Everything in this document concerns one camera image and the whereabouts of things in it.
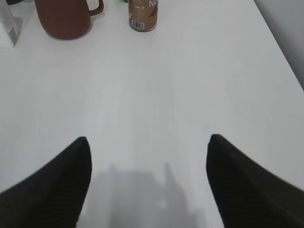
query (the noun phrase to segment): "mug handle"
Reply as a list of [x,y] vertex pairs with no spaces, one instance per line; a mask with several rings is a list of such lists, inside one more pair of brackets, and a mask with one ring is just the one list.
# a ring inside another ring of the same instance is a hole
[[99,1],[99,6],[94,10],[90,10],[90,16],[95,16],[97,14],[100,14],[104,10],[104,1],[103,0],[98,0],[98,1]]

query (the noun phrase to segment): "can label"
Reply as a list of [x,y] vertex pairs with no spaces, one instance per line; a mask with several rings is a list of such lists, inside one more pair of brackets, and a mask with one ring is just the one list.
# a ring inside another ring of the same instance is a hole
[[129,24],[137,31],[150,31],[156,26],[158,0],[129,0]]

